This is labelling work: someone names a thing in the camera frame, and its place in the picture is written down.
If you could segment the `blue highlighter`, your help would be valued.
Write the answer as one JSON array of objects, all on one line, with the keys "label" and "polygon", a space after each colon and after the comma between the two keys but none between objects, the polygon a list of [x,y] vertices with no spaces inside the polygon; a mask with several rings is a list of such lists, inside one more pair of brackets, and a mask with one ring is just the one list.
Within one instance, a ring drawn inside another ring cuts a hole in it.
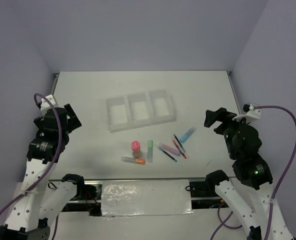
[{"label": "blue highlighter", "polygon": [[189,138],[191,137],[191,135],[192,135],[195,131],[196,131],[196,128],[195,128],[194,126],[191,127],[186,133],[184,133],[184,134],[180,137],[179,141],[180,141],[181,143],[186,142],[187,139],[189,139]]}]

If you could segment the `pink capped glue bottle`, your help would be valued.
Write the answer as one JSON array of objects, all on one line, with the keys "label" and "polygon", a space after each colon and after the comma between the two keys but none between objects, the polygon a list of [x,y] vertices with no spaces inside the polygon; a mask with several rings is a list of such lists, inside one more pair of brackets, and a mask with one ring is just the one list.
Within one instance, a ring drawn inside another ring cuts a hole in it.
[{"label": "pink capped glue bottle", "polygon": [[130,145],[132,150],[132,155],[134,158],[139,158],[141,156],[141,144],[139,141],[133,141]]}]

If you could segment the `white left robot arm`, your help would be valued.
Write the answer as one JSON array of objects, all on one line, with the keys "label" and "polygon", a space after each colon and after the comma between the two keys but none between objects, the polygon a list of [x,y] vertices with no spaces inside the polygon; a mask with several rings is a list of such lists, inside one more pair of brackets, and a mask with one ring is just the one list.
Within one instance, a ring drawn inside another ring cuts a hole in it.
[{"label": "white left robot arm", "polygon": [[66,204],[86,193],[84,177],[68,173],[52,195],[43,200],[69,134],[82,125],[71,105],[49,108],[34,123],[38,132],[28,147],[22,189],[10,202],[11,212],[0,225],[0,240],[48,240],[51,226]]}]

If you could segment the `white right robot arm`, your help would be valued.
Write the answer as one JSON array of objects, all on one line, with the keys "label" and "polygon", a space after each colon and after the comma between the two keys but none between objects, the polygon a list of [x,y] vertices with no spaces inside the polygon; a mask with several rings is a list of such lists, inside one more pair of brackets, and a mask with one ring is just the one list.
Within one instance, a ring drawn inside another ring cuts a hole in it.
[{"label": "white right robot arm", "polygon": [[260,118],[261,107],[245,104],[243,111],[244,114],[236,114],[223,107],[207,110],[204,127],[220,122],[213,131],[223,136],[229,158],[234,161],[235,177],[244,186],[252,206],[237,192],[223,170],[206,175],[205,191],[211,196],[219,196],[227,204],[241,223],[247,239],[293,240],[276,199],[282,180],[273,183],[269,165],[259,154],[262,146],[259,133],[250,125]]}]

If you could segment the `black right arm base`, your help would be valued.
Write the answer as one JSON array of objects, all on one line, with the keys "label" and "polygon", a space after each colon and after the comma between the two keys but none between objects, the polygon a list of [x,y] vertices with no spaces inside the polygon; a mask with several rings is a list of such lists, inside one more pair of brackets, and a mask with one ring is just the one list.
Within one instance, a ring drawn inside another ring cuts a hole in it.
[{"label": "black right arm base", "polygon": [[189,191],[192,198],[209,198],[216,196],[209,188],[205,179],[190,181]]}]

